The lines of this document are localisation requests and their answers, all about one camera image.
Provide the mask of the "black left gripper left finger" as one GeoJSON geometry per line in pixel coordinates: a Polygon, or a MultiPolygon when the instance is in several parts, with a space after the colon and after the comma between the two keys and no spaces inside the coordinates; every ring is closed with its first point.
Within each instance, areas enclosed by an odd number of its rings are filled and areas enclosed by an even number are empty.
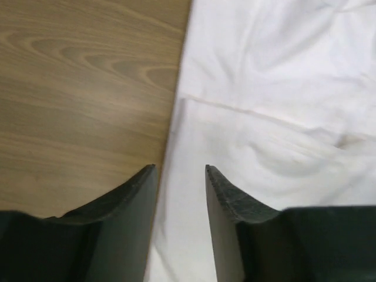
{"type": "Polygon", "coordinates": [[[142,281],[156,205],[157,170],[62,217],[1,212],[2,281],[142,281]]]}

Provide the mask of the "white t shirt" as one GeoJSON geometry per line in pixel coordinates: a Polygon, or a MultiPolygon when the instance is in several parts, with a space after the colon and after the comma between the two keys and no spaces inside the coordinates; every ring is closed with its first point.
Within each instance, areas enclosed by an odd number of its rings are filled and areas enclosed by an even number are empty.
{"type": "Polygon", "coordinates": [[[375,204],[375,2],[193,1],[145,281],[216,281],[209,164],[277,210],[375,204]]]}

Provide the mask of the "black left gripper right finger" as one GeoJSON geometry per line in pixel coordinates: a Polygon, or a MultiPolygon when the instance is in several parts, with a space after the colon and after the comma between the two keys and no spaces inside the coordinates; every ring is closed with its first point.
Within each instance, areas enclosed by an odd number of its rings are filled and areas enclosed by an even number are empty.
{"type": "Polygon", "coordinates": [[[374,281],[375,207],[275,210],[206,166],[218,281],[374,281]]]}

